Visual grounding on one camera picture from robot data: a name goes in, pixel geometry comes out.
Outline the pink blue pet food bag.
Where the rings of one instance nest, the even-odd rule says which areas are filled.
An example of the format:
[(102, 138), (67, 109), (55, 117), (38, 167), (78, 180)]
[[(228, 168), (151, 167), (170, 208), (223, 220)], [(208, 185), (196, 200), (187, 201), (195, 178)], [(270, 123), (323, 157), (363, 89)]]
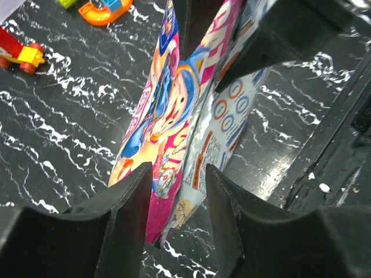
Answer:
[(146, 242), (163, 242), (206, 197), (205, 168), (223, 169), (246, 123), (262, 69), (215, 91), (242, 49), (252, 41), (273, 1), (196, 1), (182, 11), (200, 14), (181, 56), (180, 12), (167, 1), (147, 83), (114, 162), (109, 185), (144, 162), (152, 164)]

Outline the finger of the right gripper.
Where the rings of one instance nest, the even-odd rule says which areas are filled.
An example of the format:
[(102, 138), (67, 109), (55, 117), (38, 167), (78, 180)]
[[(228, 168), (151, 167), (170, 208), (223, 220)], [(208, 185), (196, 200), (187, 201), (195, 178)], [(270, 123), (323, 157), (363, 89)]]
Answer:
[(276, 1), (215, 91), (258, 70), (312, 57), (363, 11), (365, 1)]
[(173, 1), (179, 28), (181, 60), (188, 59), (198, 47), (223, 2), (223, 0)]

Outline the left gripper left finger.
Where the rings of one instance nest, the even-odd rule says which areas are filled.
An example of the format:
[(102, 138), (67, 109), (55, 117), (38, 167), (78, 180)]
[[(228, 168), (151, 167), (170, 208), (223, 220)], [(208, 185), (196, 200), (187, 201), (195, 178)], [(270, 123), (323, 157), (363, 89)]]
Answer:
[(138, 277), (152, 165), (61, 214), (1, 208), (2, 277)]

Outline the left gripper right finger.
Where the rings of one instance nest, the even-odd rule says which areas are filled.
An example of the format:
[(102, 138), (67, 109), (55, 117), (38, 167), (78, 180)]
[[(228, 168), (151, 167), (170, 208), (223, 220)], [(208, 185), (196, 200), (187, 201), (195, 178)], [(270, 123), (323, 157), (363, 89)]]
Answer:
[(218, 277), (369, 277), (370, 206), (296, 214), (206, 166)]

